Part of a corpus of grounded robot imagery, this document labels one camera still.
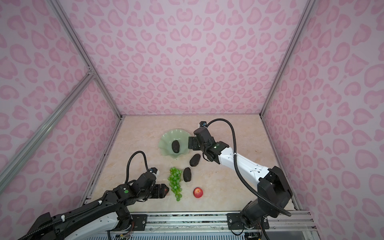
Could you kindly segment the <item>green fake grape bunch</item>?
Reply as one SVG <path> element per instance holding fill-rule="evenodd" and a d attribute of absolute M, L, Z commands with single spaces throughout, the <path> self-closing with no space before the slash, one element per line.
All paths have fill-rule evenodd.
<path fill-rule="evenodd" d="M 182 198 L 182 171 L 175 167 L 170 168 L 170 175 L 168 180 L 170 183 L 171 191 L 174 193 L 176 201 L 179 202 Z"/>

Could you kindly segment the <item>dark avocado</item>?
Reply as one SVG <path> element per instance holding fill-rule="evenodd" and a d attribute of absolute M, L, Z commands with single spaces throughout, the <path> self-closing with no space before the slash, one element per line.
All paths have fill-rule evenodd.
<path fill-rule="evenodd" d="M 176 154 L 180 152 L 180 143 L 178 140 L 174 140 L 171 144 L 172 151 Z"/>
<path fill-rule="evenodd" d="M 190 159 L 189 164 L 190 164 L 191 167 L 196 167 L 200 163 L 200 160 L 201 160 L 201 155 L 200 154 L 195 154 Z"/>
<path fill-rule="evenodd" d="M 183 180 L 188 183 L 192 180 L 192 172 L 190 168 L 185 168 L 183 171 Z"/>

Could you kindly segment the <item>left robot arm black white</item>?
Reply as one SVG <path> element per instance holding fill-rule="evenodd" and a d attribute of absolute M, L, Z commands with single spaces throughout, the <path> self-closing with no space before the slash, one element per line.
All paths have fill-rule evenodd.
<path fill-rule="evenodd" d="M 148 199 L 163 199 L 169 192 L 166 184 L 157 184 L 157 169 L 105 191 L 103 196 L 75 210 L 51 216 L 40 215 L 23 240 L 83 240 L 107 231 L 132 231 L 135 218 L 128 207 Z"/>

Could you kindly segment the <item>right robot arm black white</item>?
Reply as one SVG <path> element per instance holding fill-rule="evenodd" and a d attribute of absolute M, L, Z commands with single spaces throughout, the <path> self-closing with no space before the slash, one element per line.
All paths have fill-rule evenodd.
<path fill-rule="evenodd" d="M 201 151 L 209 162 L 234 170 L 241 183 L 256 196 L 240 212 L 240 221 L 245 228 L 255 228 L 265 217 L 291 217 L 292 213 L 285 207 L 293 193 L 282 169 L 277 166 L 268 168 L 240 155 L 234 129 L 231 132 L 232 148 L 225 142 L 217 142 L 207 127 L 200 127 L 189 137 L 188 148 Z"/>

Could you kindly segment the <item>light green wavy fruit bowl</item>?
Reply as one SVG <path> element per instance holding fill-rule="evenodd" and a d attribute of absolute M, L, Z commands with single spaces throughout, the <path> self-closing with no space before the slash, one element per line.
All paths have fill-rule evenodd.
<path fill-rule="evenodd" d="M 177 159 L 181 155 L 189 153 L 188 142 L 189 134 L 182 129 L 173 129 L 164 133 L 159 141 L 158 148 L 163 156 Z"/>

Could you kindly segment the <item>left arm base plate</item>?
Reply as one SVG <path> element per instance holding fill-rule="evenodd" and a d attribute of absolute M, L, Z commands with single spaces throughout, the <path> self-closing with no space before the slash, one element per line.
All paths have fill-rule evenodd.
<path fill-rule="evenodd" d="M 133 214 L 124 217 L 120 225 L 121 231 L 144 231 L 147 224 L 148 215 Z"/>

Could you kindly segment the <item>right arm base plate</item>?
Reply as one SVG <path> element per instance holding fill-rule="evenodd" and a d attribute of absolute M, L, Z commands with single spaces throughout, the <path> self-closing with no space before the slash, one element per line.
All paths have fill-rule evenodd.
<path fill-rule="evenodd" d="M 267 219 L 261 217 L 255 222 L 249 222 L 241 213 L 228 213 L 227 217 L 227 225 L 228 229 L 231 231 L 235 230 L 269 230 L 270 225 Z"/>

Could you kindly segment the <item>aluminium mounting rail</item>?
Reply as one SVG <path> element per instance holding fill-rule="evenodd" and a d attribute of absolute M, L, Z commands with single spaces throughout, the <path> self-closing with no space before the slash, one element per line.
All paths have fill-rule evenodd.
<path fill-rule="evenodd" d="M 107 231 L 83 240 L 318 240 L 309 212 L 294 211 L 291 217 L 267 217 L 270 229 L 228 229 L 228 213 L 238 212 L 137 212 L 148 215 L 144 231 Z"/>

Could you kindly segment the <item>diagonal aluminium frame bar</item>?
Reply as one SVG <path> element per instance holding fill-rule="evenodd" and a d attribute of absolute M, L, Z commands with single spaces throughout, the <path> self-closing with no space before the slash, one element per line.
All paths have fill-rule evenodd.
<path fill-rule="evenodd" d="M 94 72 L 90 71 L 81 80 L 81 82 L 74 87 L 70 94 L 66 96 L 53 113 L 42 123 L 42 125 L 34 132 L 32 137 L 20 148 L 10 162 L 4 167 L 1 172 L 1 193 L 5 191 L 8 185 L 25 166 L 33 153 L 35 153 L 35 151 L 41 146 L 44 140 L 93 80 Z"/>

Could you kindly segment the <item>right corner aluminium post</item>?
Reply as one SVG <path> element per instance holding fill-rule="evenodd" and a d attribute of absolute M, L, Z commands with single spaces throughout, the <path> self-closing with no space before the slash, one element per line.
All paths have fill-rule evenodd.
<path fill-rule="evenodd" d="M 302 37 L 306 26 L 308 25 L 311 15 L 313 14 L 314 9 L 316 8 L 318 4 L 318 1 L 316 0 L 310 0 L 306 2 L 305 8 L 303 10 L 303 13 L 301 14 L 301 17 L 299 18 L 298 25 L 293 32 L 293 35 L 291 37 L 291 40 L 289 41 L 288 47 L 285 51 L 284 57 L 282 59 L 282 62 L 278 68 L 277 74 L 275 75 L 275 78 L 273 80 L 273 84 L 267 94 L 266 101 L 262 107 L 262 110 L 260 112 L 260 118 L 263 119 L 266 116 L 267 109 L 272 101 L 272 97 L 278 87 L 278 84 L 280 80 L 282 79 L 283 73 L 287 66 L 289 65 L 290 59 L 292 55 L 294 54 L 295 48 L 297 47 L 300 38 Z"/>

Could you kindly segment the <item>corner aluminium post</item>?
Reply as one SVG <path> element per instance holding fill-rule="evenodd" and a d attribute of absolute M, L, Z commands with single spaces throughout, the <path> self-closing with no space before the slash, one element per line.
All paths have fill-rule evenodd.
<path fill-rule="evenodd" d="M 90 58 L 90 55 L 88 54 L 88 52 L 87 52 L 84 44 L 82 43 L 80 37 L 76 33 L 76 31 L 75 31 L 75 29 L 74 29 L 74 27 L 70 21 L 70 18 L 68 17 L 66 12 L 64 11 L 63 6 L 61 5 L 60 1 L 48 0 L 47 3 L 49 4 L 51 9 L 53 10 L 53 13 L 58 18 L 60 24 L 64 28 L 64 30 L 67 33 L 70 40 L 72 41 L 72 43 L 73 43 L 75 49 L 77 50 L 78 54 L 80 55 L 81 59 L 83 60 L 83 62 L 87 66 L 87 68 L 89 69 L 89 72 L 92 75 L 94 75 L 95 81 L 96 81 L 99 89 L 101 90 L 102 94 L 106 98 L 107 103 L 110 105 L 110 107 L 112 108 L 112 110 L 115 113 L 115 115 L 117 116 L 117 118 L 119 120 L 122 120 L 123 114 L 118 109 L 117 104 L 115 103 L 115 101 L 112 98 L 112 95 L 109 93 L 109 91 L 108 91 L 106 85 L 104 84 L 100 74 L 96 70 L 96 67 Z"/>
<path fill-rule="evenodd" d="M 267 94 L 266 101 L 262 107 L 262 110 L 260 112 L 260 118 L 263 119 L 266 116 L 267 109 L 272 101 L 272 97 L 278 87 L 278 84 L 280 80 L 282 79 L 283 73 L 287 66 L 289 65 L 290 59 L 292 55 L 294 54 L 295 48 L 297 47 L 300 38 L 302 37 L 306 26 L 308 25 L 311 15 L 313 14 L 314 9 L 316 8 L 318 4 L 318 1 L 316 0 L 310 0 L 306 2 L 305 8 L 303 10 L 303 13 L 301 14 L 301 17 L 299 18 L 298 25 L 293 32 L 293 35 L 291 37 L 291 40 L 289 41 L 288 47 L 285 51 L 284 57 L 282 59 L 282 62 L 278 68 L 277 74 L 275 75 L 275 78 L 273 80 L 273 84 Z"/>

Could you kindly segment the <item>left corner aluminium post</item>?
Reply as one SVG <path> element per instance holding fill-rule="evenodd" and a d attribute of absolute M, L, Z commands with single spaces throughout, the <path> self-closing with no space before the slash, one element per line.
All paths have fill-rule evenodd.
<path fill-rule="evenodd" d="M 76 31 L 75 31 L 75 29 L 74 29 L 74 27 L 70 21 L 70 18 L 68 17 L 66 12 L 64 11 L 63 6 L 61 5 L 60 1 L 48 0 L 47 3 L 49 4 L 51 9 L 53 10 L 53 13 L 58 18 L 60 24 L 64 28 L 64 30 L 67 33 L 70 40 L 72 41 L 72 43 L 73 43 L 75 49 L 77 50 L 78 54 L 80 55 L 81 59 L 83 60 L 83 62 L 87 66 L 87 68 L 89 69 L 89 72 L 92 75 L 94 75 L 95 81 L 96 81 L 99 89 L 101 90 L 102 94 L 106 98 L 107 103 L 110 105 L 110 107 L 112 108 L 112 110 L 115 113 L 115 115 L 117 116 L 117 118 L 119 120 L 122 120 L 123 114 L 118 109 L 117 104 L 115 103 L 115 101 L 112 98 L 112 95 L 109 93 L 109 91 L 108 91 L 106 85 L 104 84 L 100 74 L 96 70 L 96 67 L 90 58 L 90 55 L 88 54 L 88 52 L 87 52 L 84 44 L 82 43 L 80 37 L 76 33 Z"/>

